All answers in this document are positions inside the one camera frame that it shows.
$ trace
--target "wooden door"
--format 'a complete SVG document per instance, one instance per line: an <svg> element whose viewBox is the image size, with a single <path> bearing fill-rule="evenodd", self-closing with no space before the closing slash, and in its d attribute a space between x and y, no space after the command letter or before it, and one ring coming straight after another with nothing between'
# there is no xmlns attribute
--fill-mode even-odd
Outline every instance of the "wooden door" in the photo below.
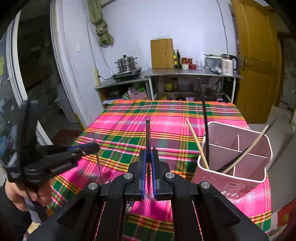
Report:
<svg viewBox="0 0 296 241"><path fill-rule="evenodd" d="M281 68L272 8L254 0L231 0L239 35L236 105L247 123L265 123L276 99Z"/></svg>

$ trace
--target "wall switch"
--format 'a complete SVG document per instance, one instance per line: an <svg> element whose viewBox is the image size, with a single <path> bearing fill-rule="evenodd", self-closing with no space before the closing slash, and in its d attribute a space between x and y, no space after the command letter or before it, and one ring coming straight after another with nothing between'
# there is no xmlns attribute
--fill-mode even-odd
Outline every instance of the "wall switch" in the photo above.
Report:
<svg viewBox="0 0 296 241"><path fill-rule="evenodd" d="M76 41L76 43L75 43L75 48L76 48L77 53L81 52L80 43L78 41Z"/></svg>

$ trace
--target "red jar lid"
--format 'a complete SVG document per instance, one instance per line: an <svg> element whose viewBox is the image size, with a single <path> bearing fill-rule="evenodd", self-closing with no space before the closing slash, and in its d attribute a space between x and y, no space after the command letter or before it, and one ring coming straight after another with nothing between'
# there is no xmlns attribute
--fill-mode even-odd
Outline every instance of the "red jar lid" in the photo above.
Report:
<svg viewBox="0 0 296 241"><path fill-rule="evenodd" d="M196 64L189 64L189 69L196 69Z"/></svg>

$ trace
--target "electric kettle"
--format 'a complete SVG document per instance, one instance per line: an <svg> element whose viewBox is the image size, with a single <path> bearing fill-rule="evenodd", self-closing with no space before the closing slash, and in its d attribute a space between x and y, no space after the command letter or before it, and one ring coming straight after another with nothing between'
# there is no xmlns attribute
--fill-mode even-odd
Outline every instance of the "electric kettle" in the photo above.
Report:
<svg viewBox="0 0 296 241"><path fill-rule="evenodd" d="M226 75L233 75L233 71L237 70L239 60L236 56L230 54L222 54L222 73ZM237 62L237 67L234 69L233 59Z"/></svg>

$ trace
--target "table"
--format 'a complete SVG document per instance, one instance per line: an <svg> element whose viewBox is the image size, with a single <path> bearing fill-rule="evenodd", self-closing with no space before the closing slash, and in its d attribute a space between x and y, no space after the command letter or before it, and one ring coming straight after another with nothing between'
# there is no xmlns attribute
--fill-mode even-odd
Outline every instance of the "table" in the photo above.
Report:
<svg viewBox="0 0 296 241"><path fill-rule="evenodd" d="M208 121L219 121L249 128L232 103L206 102ZM117 100L76 139L74 145L100 144L99 161L106 182L127 172L145 148L145 119L151 120L151 146L156 146L161 161L172 172L190 181L196 169L199 151L188 129L189 118L199 141L205 132L201 102ZM52 214L90 182L99 180L95 155L83 157L77 167L52 181ZM145 200L136 202L126 217L123 240L172 240L173 221L170 201L156 202L146 188ZM271 195L269 180L235 204L263 231L270 229Z"/></svg>
<svg viewBox="0 0 296 241"><path fill-rule="evenodd" d="M223 73L220 73L220 75L217 75L216 73L208 70L207 68L202 69L148 69L144 73L142 73L142 76L147 77L149 80L149 86L151 91L151 96L154 96L153 94L153 88L152 88L152 82L151 77L152 76L163 76L163 75L176 75L176 76L182 76L182 75L193 75L193 76L214 76L214 77L226 77L226 78L233 78L233 86L232 86L232 94L230 102L233 103L234 101L234 94L235 94L235 87L237 78L242 79L242 76L234 73L233 75L226 75Z"/></svg>

